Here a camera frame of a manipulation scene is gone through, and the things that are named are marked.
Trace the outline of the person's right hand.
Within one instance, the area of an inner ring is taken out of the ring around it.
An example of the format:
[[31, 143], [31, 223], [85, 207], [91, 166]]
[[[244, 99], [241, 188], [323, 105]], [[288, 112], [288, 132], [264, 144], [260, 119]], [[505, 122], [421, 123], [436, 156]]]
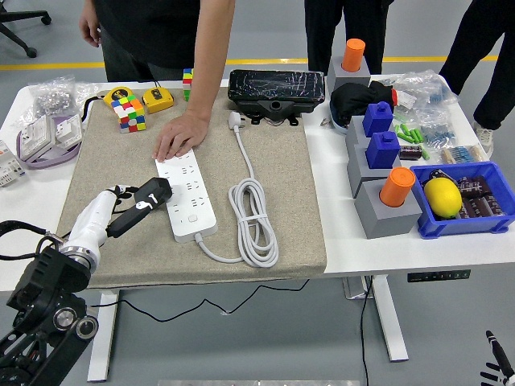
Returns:
[[79, 29], [82, 39], [92, 47], [101, 44], [100, 22], [97, 17], [94, 1], [86, 0], [79, 18]]

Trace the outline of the person's left hand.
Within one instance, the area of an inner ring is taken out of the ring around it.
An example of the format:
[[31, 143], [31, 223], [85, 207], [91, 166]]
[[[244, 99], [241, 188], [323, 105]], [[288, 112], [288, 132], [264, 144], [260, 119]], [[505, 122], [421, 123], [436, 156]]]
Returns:
[[158, 162], [181, 157], [207, 136], [210, 115], [187, 110], [181, 116], [170, 120], [162, 127], [152, 152]]

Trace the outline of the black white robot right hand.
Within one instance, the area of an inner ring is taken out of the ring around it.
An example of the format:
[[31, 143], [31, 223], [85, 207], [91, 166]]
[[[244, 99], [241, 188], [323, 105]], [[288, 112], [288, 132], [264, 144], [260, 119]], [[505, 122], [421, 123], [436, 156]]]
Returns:
[[494, 373], [480, 372], [480, 376], [487, 380], [487, 382], [482, 381], [480, 384], [514, 385], [514, 369], [509, 362], [503, 347], [490, 330], [486, 330], [485, 334], [496, 362], [486, 363], [487, 368], [493, 370]]

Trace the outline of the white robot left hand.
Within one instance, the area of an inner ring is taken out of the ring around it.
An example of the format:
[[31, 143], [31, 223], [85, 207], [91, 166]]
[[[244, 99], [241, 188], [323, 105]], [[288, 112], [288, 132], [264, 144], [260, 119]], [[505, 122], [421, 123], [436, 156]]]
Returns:
[[[111, 220], [117, 202], [131, 196], [135, 205]], [[79, 214], [68, 241], [60, 247], [60, 251], [93, 272], [101, 259], [100, 247], [107, 238], [118, 238], [169, 197], [167, 188], [152, 181], [140, 188], [116, 185], [103, 190]]]

